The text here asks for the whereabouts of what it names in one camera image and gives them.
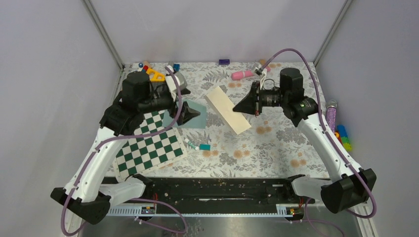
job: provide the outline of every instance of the purple block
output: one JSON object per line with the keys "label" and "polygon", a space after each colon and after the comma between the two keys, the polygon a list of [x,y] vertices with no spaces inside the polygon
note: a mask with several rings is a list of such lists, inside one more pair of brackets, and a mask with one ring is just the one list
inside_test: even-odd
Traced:
{"label": "purple block", "polygon": [[220,59],[218,61],[218,64],[220,64],[220,65],[229,65],[230,64],[230,59]]}

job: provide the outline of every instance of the yellow toy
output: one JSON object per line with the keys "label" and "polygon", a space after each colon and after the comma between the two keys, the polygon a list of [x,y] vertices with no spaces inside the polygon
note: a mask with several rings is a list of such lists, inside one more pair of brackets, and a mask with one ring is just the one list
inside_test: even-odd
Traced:
{"label": "yellow toy", "polygon": [[166,76],[163,75],[162,73],[157,72],[156,70],[148,68],[146,73],[148,75],[154,74],[153,77],[150,79],[151,82],[164,82],[164,81],[166,81]]}

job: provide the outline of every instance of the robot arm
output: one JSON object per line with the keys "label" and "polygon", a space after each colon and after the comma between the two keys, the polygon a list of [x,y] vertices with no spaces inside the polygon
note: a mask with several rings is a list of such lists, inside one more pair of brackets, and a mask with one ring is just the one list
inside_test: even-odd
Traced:
{"label": "robot arm", "polygon": [[[180,88],[186,90],[183,76],[179,73],[175,77]],[[148,182],[148,179],[141,175],[129,177],[119,184],[101,186],[108,167],[126,140],[110,141],[98,151],[96,147],[110,138],[133,135],[143,123],[145,113],[168,109],[174,117],[178,109],[174,90],[176,86],[173,89],[172,84],[168,83],[167,86],[163,86],[162,90],[157,91],[150,83],[148,74],[130,73],[123,81],[123,90],[113,104],[106,109],[95,141],[80,168],[65,187],[55,188],[52,191],[51,198],[65,205],[65,201],[71,196],[67,208],[87,222],[97,224],[106,216],[111,207],[132,198],[141,197]],[[184,102],[178,124],[186,123],[198,115],[200,115],[198,111],[189,108],[187,102]],[[75,187],[74,184],[80,173],[83,173],[83,176]]]}
{"label": "robot arm", "polygon": [[[308,138],[330,176],[330,180],[314,179],[304,175],[290,177],[287,187],[289,195],[322,200],[332,213],[338,213],[365,202],[369,197],[366,190],[352,170],[340,158],[320,126],[317,103],[312,98],[304,96],[303,77],[299,70],[295,68],[282,69],[280,87],[263,89],[266,71],[261,71],[259,68],[258,66],[254,67],[253,71],[259,72],[262,80],[252,83],[249,94],[233,108],[233,111],[258,116],[262,113],[264,106],[280,106],[285,116]],[[328,126],[326,126],[326,132],[333,134]],[[358,174],[371,190],[376,181],[375,173],[371,169],[364,170],[346,152],[336,137],[332,136],[332,139],[355,170],[359,170]]]}

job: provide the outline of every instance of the metal floor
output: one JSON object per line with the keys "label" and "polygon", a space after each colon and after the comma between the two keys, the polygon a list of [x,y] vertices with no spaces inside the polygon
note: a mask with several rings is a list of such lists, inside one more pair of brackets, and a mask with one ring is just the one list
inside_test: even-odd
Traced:
{"label": "metal floor", "polygon": [[[360,237],[356,218],[347,212],[330,213],[325,207],[309,207],[310,219],[331,221],[341,227],[346,236]],[[107,216],[97,225],[87,225],[79,237],[317,237],[309,223],[281,223],[272,217],[188,217],[188,233],[169,233],[148,225],[139,225],[131,217]],[[154,217],[150,222],[172,229],[182,229],[178,217]],[[334,227],[314,224],[325,235],[340,237]]]}

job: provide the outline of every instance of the metal frame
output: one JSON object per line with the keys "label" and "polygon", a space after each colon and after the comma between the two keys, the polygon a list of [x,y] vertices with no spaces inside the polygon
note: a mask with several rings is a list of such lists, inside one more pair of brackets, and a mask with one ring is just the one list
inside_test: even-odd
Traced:
{"label": "metal frame", "polygon": [[92,17],[93,23],[95,24],[100,36],[102,36],[103,40],[105,41],[105,44],[108,47],[109,51],[111,52],[112,57],[114,58],[116,64],[118,65],[120,69],[123,69],[124,63],[122,62],[122,59],[119,56],[117,50],[115,49],[114,44],[109,38],[109,35],[105,30],[105,27],[100,21],[100,18],[96,13],[96,10],[94,9],[93,4],[91,3],[90,0],[82,0],[82,2],[84,3],[84,6],[86,7],[86,10],[89,13],[89,15]]}
{"label": "metal frame", "polygon": [[335,22],[333,22],[332,27],[330,28],[325,40],[323,41],[322,46],[320,47],[319,51],[317,52],[316,57],[314,57],[314,66],[317,67],[319,64],[320,59],[323,56],[327,46],[329,45],[330,40],[332,39],[333,35],[335,34],[338,26],[340,25],[343,17],[345,16],[346,12],[348,11],[349,7],[351,6],[353,0],[346,0],[340,9],[339,14],[337,15]]}

